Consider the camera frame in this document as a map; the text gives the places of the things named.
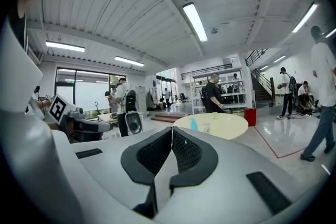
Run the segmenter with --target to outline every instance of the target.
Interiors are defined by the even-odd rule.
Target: chair
[[[181,98],[182,103],[184,103],[186,100],[189,99],[189,97],[185,97],[184,93],[180,93],[180,98]]]

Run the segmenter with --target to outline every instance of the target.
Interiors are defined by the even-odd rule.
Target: ceiling
[[[44,60],[145,75],[237,51],[289,45],[288,35],[313,1],[323,1],[322,22],[334,18],[327,0],[33,0],[27,12],[28,40],[35,51],[45,53]],[[207,42],[199,41],[182,10],[189,2],[200,15]],[[211,34],[213,28],[218,33]],[[48,49],[46,40],[86,51]],[[115,56],[145,66],[118,62]]]

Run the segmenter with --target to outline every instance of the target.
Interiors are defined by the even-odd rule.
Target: speaker
[[[126,124],[128,127],[128,130],[132,134],[138,134],[142,132],[142,123],[141,118],[138,114],[138,112],[130,112],[125,115]]]

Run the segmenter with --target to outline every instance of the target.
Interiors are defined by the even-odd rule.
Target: red trash bin
[[[245,109],[244,118],[248,122],[248,126],[256,126],[257,121],[257,110],[256,109]]]

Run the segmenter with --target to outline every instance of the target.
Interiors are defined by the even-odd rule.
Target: glossy floor
[[[336,148],[329,154],[325,154],[325,141],[314,152],[316,160],[308,163],[300,160],[300,154],[310,142],[319,119],[314,116],[303,117],[299,119],[283,119],[277,120],[278,110],[281,107],[262,108],[257,114],[264,116],[257,117],[257,125],[249,127],[247,131],[233,139],[233,141],[245,144],[265,158],[275,163],[290,175],[292,175],[305,189],[320,183],[328,178],[328,172],[333,170],[336,160]],[[170,108],[170,112],[189,113],[191,103],[174,104]],[[172,126],[171,123],[152,121],[150,116],[143,122],[144,131],[152,130],[158,127]],[[109,132],[106,137],[120,137],[119,129]],[[336,133],[336,125],[334,125],[334,134]],[[168,189],[169,179],[178,173],[176,158],[171,153],[155,178],[155,187],[157,193],[157,203],[159,209],[164,206],[169,199],[170,190]]]

